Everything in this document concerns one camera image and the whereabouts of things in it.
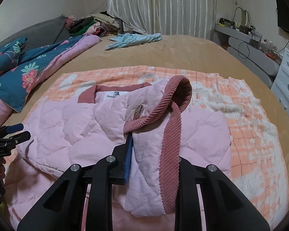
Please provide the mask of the pink quilted jacket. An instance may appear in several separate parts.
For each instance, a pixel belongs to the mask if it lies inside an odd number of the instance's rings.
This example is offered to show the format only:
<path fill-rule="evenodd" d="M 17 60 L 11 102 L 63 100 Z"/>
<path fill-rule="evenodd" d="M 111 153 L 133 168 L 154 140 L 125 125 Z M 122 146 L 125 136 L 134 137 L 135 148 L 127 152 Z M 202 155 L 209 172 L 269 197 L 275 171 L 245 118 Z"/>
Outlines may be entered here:
<path fill-rule="evenodd" d="M 178 159 L 231 173 L 230 131 L 220 111 L 192 101 L 184 76 L 127 87 L 95 85 L 79 96 L 44 102 L 24 123 L 29 142 L 6 177 L 6 217 L 13 228 L 72 164 L 110 155 L 132 133 L 126 186 L 113 187 L 114 230 L 172 230 Z"/>

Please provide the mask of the pile of mixed clothes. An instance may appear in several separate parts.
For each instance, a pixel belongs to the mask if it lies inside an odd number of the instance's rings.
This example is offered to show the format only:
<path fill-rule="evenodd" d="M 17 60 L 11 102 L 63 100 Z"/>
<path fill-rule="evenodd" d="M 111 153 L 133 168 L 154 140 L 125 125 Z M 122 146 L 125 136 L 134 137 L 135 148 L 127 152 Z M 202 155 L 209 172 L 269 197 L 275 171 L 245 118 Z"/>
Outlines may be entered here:
<path fill-rule="evenodd" d="M 71 37 L 86 34 L 104 37 L 109 34 L 117 35 L 118 33 L 122 33 L 122 24 L 123 21 L 121 19 L 114 18 L 107 14 L 107 12 L 101 12 L 89 14 L 80 19 L 76 19 L 75 16 L 69 16 L 66 19 L 65 27 Z"/>

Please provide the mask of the blue floral pink quilt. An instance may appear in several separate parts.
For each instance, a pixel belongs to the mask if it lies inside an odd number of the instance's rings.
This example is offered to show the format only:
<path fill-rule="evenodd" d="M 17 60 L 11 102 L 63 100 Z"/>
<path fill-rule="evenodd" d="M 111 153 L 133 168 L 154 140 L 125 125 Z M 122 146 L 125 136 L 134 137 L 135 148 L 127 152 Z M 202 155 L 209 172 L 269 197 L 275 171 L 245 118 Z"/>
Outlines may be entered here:
<path fill-rule="evenodd" d="M 97 35 L 79 35 L 20 54 L 17 66 L 0 75 L 0 126 L 13 112 L 22 111 L 38 84 L 100 42 Z"/>

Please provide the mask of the orange white checked blanket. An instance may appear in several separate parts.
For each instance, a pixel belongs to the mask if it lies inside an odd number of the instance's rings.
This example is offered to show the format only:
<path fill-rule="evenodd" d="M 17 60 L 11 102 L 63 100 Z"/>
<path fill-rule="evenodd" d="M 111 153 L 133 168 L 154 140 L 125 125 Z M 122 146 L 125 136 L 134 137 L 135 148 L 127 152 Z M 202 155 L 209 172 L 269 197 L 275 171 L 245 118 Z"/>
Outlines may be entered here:
<path fill-rule="evenodd" d="M 17 228 L 70 165 L 95 164 L 123 142 L 129 87 L 151 84 L 145 99 L 155 102 L 176 75 L 189 79 L 193 93 L 182 113 L 181 155 L 198 166 L 216 164 L 276 228 L 288 209 L 288 174 L 277 127 L 247 83 L 149 66 L 63 74 L 33 105 L 24 120 L 31 140 L 18 146 L 7 166 L 5 217 L 10 225 Z"/>

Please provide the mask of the blue floral pillow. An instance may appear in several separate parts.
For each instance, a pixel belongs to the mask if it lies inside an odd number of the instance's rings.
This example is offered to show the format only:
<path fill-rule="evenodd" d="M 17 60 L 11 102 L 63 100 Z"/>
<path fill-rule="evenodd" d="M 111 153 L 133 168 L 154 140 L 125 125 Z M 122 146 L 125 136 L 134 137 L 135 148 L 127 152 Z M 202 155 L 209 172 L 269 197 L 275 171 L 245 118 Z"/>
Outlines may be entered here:
<path fill-rule="evenodd" d="M 0 47 L 0 74 L 3 74 L 18 64 L 18 59 L 26 45 L 27 38 L 20 37 Z"/>

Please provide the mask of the grey pillow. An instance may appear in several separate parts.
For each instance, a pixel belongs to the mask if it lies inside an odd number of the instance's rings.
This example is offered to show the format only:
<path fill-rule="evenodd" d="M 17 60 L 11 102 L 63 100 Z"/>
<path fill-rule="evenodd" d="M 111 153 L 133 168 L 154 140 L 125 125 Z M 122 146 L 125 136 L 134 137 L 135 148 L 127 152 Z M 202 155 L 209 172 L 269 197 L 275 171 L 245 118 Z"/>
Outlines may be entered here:
<path fill-rule="evenodd" d="M 62 14 L 57 18 L 34 24 L 2 40 L 0 48 L 21 37 L 27 38 L 24 51 L 69 39 L 66 20 L 66 16 Z"/>

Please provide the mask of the white drawer cabinet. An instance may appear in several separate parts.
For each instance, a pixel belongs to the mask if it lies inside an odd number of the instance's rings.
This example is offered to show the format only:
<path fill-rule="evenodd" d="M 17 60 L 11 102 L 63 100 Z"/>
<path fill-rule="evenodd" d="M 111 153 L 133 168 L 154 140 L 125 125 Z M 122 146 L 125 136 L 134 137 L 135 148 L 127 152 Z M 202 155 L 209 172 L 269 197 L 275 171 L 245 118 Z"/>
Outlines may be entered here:
<path fill-rule="evenodd" d="M 283 52 L 283 58 L 271 91 L 289 116 L 289 49 Z"/>

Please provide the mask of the light blue garment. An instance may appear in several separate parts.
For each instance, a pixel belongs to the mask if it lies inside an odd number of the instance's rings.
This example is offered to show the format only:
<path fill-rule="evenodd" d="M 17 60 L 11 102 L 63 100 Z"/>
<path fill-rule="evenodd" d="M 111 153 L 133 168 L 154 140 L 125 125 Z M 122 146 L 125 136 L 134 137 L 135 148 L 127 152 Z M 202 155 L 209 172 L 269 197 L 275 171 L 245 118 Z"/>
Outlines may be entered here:
<path fill-rule="evenodd" d="M 105 50 L 113 50 L 119 48 L 127 48 L 130 46 L 137 46 L 146 43 L 153 43 L 162 40 L 162 34 L 154 33 L 154 34 L 136 34 L 136 33 L 125 33 L 118 34 L 116 37 L 109 39 L 113 43 L 109 44 Z"/>

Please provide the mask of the tan bed sheet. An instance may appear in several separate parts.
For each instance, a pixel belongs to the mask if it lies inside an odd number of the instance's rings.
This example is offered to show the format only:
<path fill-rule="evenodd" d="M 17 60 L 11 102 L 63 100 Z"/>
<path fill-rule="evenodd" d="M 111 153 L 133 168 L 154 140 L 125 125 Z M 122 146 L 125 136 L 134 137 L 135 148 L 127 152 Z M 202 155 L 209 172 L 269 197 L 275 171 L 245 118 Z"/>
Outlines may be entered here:
<path fill-rule="evenodd" d="M 201 106 L 225 113 L 232 136 L 231 175 L 274 230 L 289 230 L 289 116 L 272 91 L 212 41 L 165 35 L 161 41 L 106 51 L 109 38 L 63 65 L 38 85 L 22 112 L 70 98 L 93 84 L 126 86 L 182 74 Z"/>

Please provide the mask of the striped beige curtain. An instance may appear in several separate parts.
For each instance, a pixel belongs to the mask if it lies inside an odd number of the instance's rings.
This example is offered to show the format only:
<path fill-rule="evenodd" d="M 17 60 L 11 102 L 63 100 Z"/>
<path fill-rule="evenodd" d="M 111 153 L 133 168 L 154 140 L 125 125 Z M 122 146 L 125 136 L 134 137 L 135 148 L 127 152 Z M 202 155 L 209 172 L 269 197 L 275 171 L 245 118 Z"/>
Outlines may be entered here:
<path fill-rule="evenodd" d="M 213 36 L 216 0 L 107 0 L 107 12 L 121 19 L 126 31 L 209 40 Z"/>

